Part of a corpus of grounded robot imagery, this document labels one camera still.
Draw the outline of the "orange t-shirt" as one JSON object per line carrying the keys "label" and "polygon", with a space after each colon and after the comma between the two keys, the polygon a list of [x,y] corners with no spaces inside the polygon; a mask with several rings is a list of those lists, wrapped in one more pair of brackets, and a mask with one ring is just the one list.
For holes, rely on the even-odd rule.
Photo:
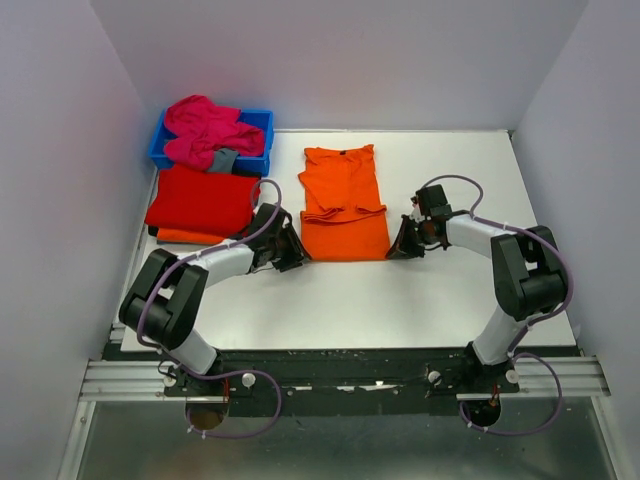
{"label": "orange t-shirt", "polygon": [[182,245],[214,246],[228,239],[228,236],[153,226],[147,227],[147,233],[158,242]]}
{"label": "orange t-shirt", "polygon": [[298,179],[305,193],[301,240],[316,262],[382,261],[390,248],[374,146],[307,148]]}

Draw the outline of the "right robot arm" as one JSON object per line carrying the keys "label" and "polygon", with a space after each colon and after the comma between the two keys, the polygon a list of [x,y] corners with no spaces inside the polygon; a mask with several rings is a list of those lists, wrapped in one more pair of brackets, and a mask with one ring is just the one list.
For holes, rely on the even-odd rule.
{"label": "right robot arm", "polygon": [[436,179],[417,190],[411,201],[413,211],[402,217],[388,260],[459,247],[491,261],[497,307],[465,347],[453,377],[453,386],[464,393],[483,391],[511,364],[529,330],[567,307],[573,294],[569,268],[549,228],[522,229],[483,219],[475,213],[478,202],[455,211]]}

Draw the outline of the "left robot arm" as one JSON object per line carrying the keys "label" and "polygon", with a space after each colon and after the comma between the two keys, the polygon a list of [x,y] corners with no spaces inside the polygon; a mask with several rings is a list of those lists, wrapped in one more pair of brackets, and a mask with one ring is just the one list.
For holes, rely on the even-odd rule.
{"label": "left robot arm", "polygon": [[122,300],[118,320],[141,345],[172,362],[166,372],[171,386],[187,376],[197,393],[209,395],[230,376],[220,366],[220,350],[195,327],[205,290],[266,266],[286,272],[309,260],[292,215],[264,203],[242,236],[183,255],[152,251]]}

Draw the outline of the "folded red t-shirt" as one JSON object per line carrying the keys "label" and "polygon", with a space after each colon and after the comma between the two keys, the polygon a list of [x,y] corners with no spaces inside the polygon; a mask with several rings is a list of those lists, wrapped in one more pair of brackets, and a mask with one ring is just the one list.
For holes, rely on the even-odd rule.
{"label": "folded red t-shirt", "polygon": [[151,227],[231,236],[253,217],[259,179],[206,173],[175,165],[158,174],[156,195],[147,210]]}

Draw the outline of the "grey garment in bin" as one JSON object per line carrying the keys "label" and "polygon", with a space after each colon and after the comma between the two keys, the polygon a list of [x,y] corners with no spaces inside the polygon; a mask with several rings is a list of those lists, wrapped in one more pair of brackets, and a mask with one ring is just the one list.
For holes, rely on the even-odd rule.
{"label": "grey garment in bin", "polygon": [[208,173],[231,174],[239,153],[229,148],[221,148],[214,152],[213,162]]}

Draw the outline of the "folded orange t-shirt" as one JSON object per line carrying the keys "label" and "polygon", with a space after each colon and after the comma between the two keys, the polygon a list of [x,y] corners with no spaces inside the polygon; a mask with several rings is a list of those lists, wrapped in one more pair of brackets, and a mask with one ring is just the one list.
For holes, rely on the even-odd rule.
{"label": "folded orange t-shirt", "polygon": [[147,227],[147,233],[158,242],[182,245],[214,246],[228,239],[228,236],[153,226]]}

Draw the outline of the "pink t-shirt in bin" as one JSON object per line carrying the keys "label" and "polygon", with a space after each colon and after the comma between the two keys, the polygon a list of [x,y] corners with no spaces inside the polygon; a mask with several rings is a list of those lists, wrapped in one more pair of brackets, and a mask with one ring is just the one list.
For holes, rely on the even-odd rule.
{"label": "pink t-shirt in bin", "polygon": [[163,124],[173,135],[163,152],[175,164],[206,171],[214,152],[235,150],[240,156],[258,157],[264,153],[265,133],[240,120],[242,110],[215,104],[203,95],[191,95],[171,105]]}

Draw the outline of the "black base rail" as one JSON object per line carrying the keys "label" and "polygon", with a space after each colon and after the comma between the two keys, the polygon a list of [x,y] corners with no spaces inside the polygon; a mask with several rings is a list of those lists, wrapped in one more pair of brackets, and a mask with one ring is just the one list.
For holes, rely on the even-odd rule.
{"label": "black base rail", "polygon": [[461,398],[518,392],[511,367],[482,366],[464,348],[232,350],[205,379],[172,368],[164,393],[234,417],[448,416]]}

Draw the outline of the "aluminium extrusion frame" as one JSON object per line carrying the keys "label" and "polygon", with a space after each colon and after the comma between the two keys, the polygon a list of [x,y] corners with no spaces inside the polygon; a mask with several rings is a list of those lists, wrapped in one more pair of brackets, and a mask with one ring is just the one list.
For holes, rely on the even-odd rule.
{"label": "aluminium extrusion frame", "polygon": [[[501,400],[553,398],[558,389],[565,399],[611,395],[604,371],[595,357],[553,357],[546,362],[556,372],[558,382],[540,362],[523,359],[507,374],[506,383],[498,387],[497,397]],[[198,387],[195,381],[173,380],[170,374],[159,372],[152,361],[91,361],[82,381],[58,477],[78,477],[97,403],[152,401],[226,406],[228,397],[219,381]]]}

